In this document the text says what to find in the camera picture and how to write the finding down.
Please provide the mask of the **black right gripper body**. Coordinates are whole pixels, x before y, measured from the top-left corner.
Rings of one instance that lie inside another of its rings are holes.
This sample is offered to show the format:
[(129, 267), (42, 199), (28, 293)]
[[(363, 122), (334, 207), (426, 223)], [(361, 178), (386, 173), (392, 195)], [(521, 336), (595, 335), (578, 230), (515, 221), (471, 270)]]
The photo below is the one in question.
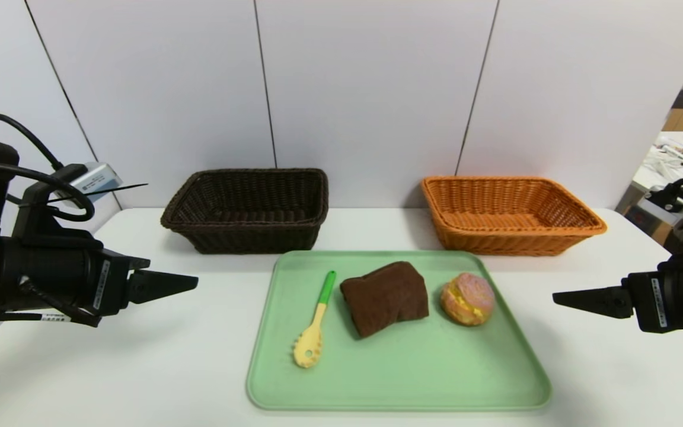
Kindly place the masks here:
[(628, 291), (640, 330), (683, 330), (683, 255), (673, 255), (656, 271), (629, 274)]

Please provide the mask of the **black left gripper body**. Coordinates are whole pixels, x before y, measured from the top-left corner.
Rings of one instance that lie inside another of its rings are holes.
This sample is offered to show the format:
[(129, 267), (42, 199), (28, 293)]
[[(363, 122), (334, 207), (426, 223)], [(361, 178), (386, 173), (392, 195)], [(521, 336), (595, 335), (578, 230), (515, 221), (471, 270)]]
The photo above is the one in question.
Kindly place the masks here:
[(21, 243), (20, 274), (25, 308), (81, 311), (87, 316), (113, 316), (127, 308), (129, 275), (150, 260), (106, 249), (95, 238), (42, 238)]

